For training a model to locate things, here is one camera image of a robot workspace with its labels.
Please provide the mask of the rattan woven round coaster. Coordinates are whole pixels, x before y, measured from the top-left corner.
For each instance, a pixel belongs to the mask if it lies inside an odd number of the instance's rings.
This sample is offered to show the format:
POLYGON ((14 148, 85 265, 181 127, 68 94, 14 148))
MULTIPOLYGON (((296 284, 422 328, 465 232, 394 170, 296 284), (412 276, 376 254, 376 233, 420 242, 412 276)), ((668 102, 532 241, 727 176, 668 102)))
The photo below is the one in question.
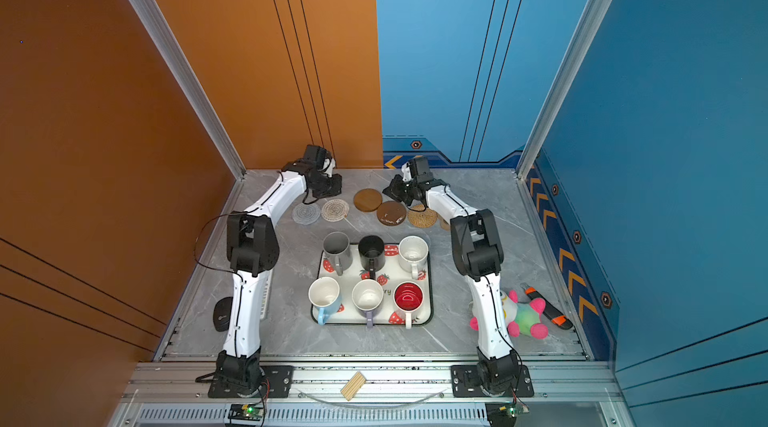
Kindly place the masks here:
POLYGON ((421 210, 409 210, 407 214, 408 221, 411 225, 420 229, 427 229, 434 226, 438 221, 438 214, 429 208, 423 208, 421 210))

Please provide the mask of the dark brown wooden round coaster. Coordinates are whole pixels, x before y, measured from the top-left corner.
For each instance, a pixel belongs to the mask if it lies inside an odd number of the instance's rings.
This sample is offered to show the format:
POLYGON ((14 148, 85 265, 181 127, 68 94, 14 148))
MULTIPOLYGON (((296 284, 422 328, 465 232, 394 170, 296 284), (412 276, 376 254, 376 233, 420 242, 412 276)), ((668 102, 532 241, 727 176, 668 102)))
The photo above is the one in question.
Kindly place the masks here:
POLYGON ((386 201, 377 208, 376 217, 382 225, 398 226, 406 220, 407 209, 400 202, 386 201))

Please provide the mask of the blue woven round coaster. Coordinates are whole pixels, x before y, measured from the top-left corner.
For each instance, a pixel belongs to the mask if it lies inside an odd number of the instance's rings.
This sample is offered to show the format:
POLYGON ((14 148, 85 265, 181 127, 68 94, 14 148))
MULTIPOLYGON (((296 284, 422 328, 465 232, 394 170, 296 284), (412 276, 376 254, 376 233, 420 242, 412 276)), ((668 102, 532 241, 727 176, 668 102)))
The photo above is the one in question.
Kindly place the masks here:
POLYGON ((292 211, 292 219, 298 225, 312 225, 321 217, 321 209, 315 205, 299 204, 292 211))

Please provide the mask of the light brown wooden round coaster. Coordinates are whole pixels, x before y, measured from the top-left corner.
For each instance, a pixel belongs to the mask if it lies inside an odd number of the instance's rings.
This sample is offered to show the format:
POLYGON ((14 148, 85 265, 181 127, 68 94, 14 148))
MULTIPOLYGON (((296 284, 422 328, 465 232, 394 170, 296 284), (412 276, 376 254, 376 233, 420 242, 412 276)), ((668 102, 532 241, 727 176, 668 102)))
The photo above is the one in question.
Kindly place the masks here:
POLYGON ((364 213, 375 212, 382 202, 382 193, 373 188, 361 189, 353 198, 355 208, 364 213))

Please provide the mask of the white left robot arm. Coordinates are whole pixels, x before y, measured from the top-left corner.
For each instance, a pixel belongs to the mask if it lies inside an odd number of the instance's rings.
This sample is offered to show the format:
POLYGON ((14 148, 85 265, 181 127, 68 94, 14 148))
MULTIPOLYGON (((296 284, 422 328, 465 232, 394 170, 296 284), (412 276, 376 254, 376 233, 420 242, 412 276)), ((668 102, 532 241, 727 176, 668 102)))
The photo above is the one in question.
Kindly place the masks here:
POLYGON ((260 365, 260 322, 266 281, 280 255, 275 226, 302 195, 315 199, 339 195, 342 177, 333 172, 334 168, 330 151, 309 145, 303 157, 280 170, 254 204, 228 216, 226 257, 233 273, 233 300, 209 397, 248 398, 264 393, 267 377, 260 365))

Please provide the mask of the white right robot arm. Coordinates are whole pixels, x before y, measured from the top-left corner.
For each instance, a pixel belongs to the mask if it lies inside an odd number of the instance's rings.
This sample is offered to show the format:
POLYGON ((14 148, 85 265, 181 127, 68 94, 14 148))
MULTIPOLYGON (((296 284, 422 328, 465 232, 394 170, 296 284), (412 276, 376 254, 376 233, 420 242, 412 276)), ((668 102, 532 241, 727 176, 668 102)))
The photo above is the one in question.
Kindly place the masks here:
POLYGON ((449 223, 453 261, 472 294, 481 386, 492 396, 514 391, 523 363, 504 323, 500 289, 504 251, 494 214, 460 200, 449 184, 433 175, 423 156, 406 162, 384 193, 407 206, 418 201, 449 223))

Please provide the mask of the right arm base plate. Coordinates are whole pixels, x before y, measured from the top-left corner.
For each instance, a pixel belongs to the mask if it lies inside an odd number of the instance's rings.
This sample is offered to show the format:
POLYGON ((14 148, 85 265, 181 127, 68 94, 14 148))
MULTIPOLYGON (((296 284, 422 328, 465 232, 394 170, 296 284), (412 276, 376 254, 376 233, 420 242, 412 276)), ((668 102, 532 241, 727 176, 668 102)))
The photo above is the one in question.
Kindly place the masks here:
POLYGON ((513 376, 510 382, 504 383, 504 390, 489 390, 489 381, 480 373, 476 364, 453 365, 450 368, 453 396, 456 398, 469 397, 516 397, 533 398, 535 395, 533 381, 527 366, 523 365, 519 376, 513 376))

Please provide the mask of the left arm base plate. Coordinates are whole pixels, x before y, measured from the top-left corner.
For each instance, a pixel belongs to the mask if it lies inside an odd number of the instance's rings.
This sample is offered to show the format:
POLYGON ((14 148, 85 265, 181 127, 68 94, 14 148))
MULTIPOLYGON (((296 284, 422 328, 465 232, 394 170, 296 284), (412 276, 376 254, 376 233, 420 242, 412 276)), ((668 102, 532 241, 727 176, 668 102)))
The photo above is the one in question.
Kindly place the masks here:
POLYGON ((234 381, 212 380, 207 396, 209 398, 276 398, 289 396, 294 367, 291 365, 267 365, 261 368, 262 375, 254 386, 238 386, 234 381))

